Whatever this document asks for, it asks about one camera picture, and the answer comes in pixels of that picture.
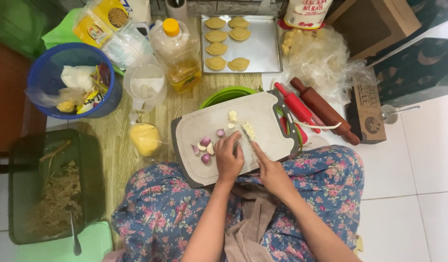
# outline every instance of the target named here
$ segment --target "metal spoon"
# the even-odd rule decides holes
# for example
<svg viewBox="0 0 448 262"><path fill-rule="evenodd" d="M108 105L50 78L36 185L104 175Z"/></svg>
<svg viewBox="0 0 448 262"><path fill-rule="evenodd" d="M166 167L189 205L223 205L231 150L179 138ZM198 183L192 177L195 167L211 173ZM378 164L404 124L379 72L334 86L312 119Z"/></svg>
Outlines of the metal spoon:
<svg viewBox="0 0 448 262"><path fill-rule="evenodd" d="M78 240L78 236L75 233L75 227L73 226L72 210L70 210L69 212L70 212L70 226L72 227L73 254L78 256L81 254L81 245L80 241Z"/></svg>
<svg viewBox="0 0 448 262"><path fill-rule="evenodd" d="M390 113L381 112L381 117L382 117L383 120L385 120L388 116L399 114L399 113L403 113L403 112L407 112L407 111L411 111L411 110L415 110L415 109L419 109L419 105L412 106L412 107L409 107L409 108L405 108L405 109L402 109L402 110L399 110L399 111L396 111L396 112L390 112Z"/></svg>

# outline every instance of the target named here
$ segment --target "plastic measuring jug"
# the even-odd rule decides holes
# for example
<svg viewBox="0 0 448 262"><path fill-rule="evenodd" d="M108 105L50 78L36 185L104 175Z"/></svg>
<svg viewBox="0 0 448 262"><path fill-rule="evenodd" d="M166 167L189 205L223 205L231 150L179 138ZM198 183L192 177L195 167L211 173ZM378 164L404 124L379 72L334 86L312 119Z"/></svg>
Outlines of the plastic measuring jug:
<svg viewBox="0 0 448 262"><path fill-rule="evenodd" d="M132 109L150 112L167 95L164 70L153 54L135 60L125 71L125 91L133 98Z"/></svg>

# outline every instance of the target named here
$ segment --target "hand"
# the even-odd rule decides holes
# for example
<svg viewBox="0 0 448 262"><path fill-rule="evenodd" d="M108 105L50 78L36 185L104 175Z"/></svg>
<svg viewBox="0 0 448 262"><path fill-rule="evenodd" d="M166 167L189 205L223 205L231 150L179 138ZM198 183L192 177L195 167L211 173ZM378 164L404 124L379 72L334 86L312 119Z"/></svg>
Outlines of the hand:
<svg viewBox="0 0 448 262"><path fill-rule="evenodd" d="M287 172L285 172L282 164L271 161L256 141L251 142L251 145L258 156L257 162L261 172L261 182L264 187L282 201L295 192L298 194L297 189L295 189L292 180L287 175Z"/></svg>
<svg viewBox="0 0 448 262"><path fill-rule="evenodd" d="M234 143L241 138L239 131L235 131L230 137L223 137L214 145L216 153L218 181L234 183L244 166L244 152L240 144L235 148L236 156L233 155Z"/></svg>

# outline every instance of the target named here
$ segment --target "blue basket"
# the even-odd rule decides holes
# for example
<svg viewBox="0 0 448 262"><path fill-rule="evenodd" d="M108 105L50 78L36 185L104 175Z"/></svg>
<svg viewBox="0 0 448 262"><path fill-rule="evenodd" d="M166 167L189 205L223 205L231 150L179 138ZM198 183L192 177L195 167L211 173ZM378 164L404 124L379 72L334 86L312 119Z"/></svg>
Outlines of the blue basket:
<svg viewBox="0 0 448 262"><path fill-rule="evenodd" d="M122 99L122 86L115 80L114 68L108 57L91 45L65 43L47 50L33 63L27 79L27 88L29 90L41 89L48 95L58 95L58 90L66 87L60 79L64 66L95 66L101 62L108 65L111 79L104 99L93 109L80 115L74 115L63 113L56 107L35 106L47 116L59 119L99 118L114 111Z"/></svg>

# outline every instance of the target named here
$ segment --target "lap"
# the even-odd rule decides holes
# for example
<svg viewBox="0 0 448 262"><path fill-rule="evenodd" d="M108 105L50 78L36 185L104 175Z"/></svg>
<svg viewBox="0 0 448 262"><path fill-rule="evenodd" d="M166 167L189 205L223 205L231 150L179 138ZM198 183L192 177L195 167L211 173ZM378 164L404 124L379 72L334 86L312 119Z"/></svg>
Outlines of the lap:
<svg viewBox="0 0 448 262"><path fill-rule="evenodd" d="M283 163L300 195L350 247L358 227L363 164L350 148L326 146L303 152ZM237 182L261 184L259 174ZM188 186L175 163L148 166L135 173L113 228L127 243L127 261L178 261L209 200L209 192ZM242 216L241 201L231 195L226 229ZM285 205L278 205L262 240L276 261L313 261L306 242Z"/></svg>

